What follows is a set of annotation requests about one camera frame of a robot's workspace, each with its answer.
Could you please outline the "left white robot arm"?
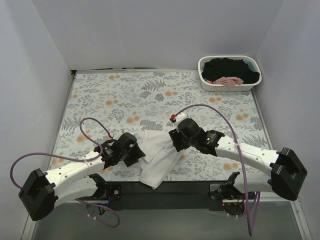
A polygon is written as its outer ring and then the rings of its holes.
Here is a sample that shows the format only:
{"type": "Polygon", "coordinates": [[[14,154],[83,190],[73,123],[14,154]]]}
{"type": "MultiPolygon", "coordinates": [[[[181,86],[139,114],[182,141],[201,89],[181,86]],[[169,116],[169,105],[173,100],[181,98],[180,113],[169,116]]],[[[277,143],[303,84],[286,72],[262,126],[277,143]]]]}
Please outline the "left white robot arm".
{"type": "Polygon", "coordinates": [[[119,162],[129,167],[138,163],[145,153],[136,137],[128,132],[118,139],[109,139],[90,151],[79,162],[62,167],[32,171],[18,196],[33,221],[48,216],[54,208],[80,198],[101,200],[114,196],[114,187],[99,172],[119,162]]]}

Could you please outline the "white t shirt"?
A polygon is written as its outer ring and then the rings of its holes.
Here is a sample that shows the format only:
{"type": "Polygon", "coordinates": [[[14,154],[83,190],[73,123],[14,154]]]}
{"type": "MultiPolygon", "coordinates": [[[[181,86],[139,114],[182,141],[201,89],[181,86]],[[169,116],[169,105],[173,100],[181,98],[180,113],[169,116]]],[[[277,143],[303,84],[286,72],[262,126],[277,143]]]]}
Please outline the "white t shirt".
{"type": "Polygon", "coordinates": [[[140,182],[156,189],[178,164],[184,151],[177,151],[166,131],[143,130],[133,134],[145,156],[138,161],[141,166],[140,182]]]}

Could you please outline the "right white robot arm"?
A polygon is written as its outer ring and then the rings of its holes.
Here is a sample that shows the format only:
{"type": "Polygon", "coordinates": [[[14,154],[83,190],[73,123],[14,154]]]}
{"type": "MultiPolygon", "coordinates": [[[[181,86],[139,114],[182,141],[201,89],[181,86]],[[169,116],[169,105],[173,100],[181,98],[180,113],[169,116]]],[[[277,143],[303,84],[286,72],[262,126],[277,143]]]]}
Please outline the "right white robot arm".
{"type": "Polygon", "coordinates": [[[252,175],[233,172],[213,189],[215,199],[235,200],[250,192],[273,192],[285,200],[297,200],[308,171],[292,149],[276,151],[236,144],[222,132],[203,130],[189,117],[172,122],[175,129],[169,135],[178,152],[193,147],[202,154],[238,161],[257,170],[252,175]]]}

